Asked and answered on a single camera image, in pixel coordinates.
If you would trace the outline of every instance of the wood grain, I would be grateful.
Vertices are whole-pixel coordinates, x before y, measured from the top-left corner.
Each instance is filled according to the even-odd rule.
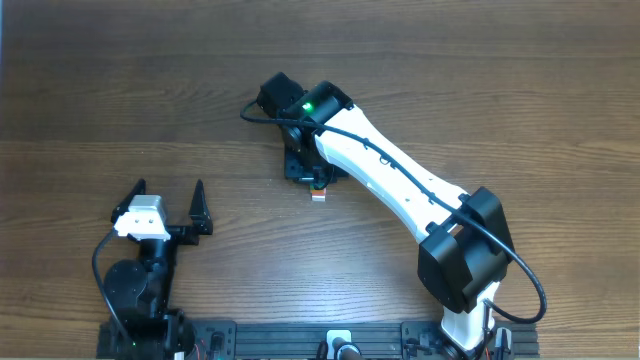
[[[0,352],[91,357],[107,311],[89,258],[144,177],[186,222],[172,304],[239,322],[433,319],[416,245],[354,180],[324,204],[282,179],[276,128],[238,111],[285,71],[338,84],[408,154],[487,186],[549,312],[545,356],[637,356],[640,3],[5,0]],[[135,256],[105,250],[101,268]],[[536,300],[511,268],[497,300]]]

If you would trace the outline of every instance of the robotic arm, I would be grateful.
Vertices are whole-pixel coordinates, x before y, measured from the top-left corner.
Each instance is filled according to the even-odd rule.
[[[428,191],[496,234],[513,250],[498,198],[485,188],[469,195],[421,167],[380,134],[362,110],[329,82],[304,91],[278,73],[261,86],[256,103],[282,130],[286,178],[311,184],[317,190],[349,174],[402,220],[419,244],[418,276],[444,305],[442,332],[459,355],[468,358],[475,354],[494,326],[484,300],[493,300],[511,258],[475,229],[458,224],[451,212],[390,166],[391,159],[352,137],[335,130],[323,131],[322,126],[375,144]],[[242,117],[268,123],[244,112]]]

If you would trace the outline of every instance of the wooden table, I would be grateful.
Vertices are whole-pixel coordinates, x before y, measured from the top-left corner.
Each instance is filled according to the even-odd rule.
[[[501,198],[549,312],[545,356],[637,356],[637,1],[5,0],[0,352],[91,357],[90,268],[144,177],[186,223],[172,304],[238,322],[441,317],[417,247],[357,181],[326,203],[282,176],[278,129],[239,119],[277,71],[330,80],[420,164]],[[134,257],[115,241],[101,258]],[[497,302],[533,314],[515,266]]]

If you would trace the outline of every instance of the wooden surface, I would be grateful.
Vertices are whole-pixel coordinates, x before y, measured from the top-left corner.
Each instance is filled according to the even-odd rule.
[[[501,198],[549,312],[545,356],[637,356],[637,1],[5,0],[0,352],[91,357],[90,268],[139,177],[186,222],[172,304],[238,322],[433,319],[400,221],[350,179],[327,202],[282,176],[275,127],[241,107],[285,71],[338,84],[419,163]],[[103,272],[136,247],[109,245]],[[516,267],[497,302],[533,314]]]

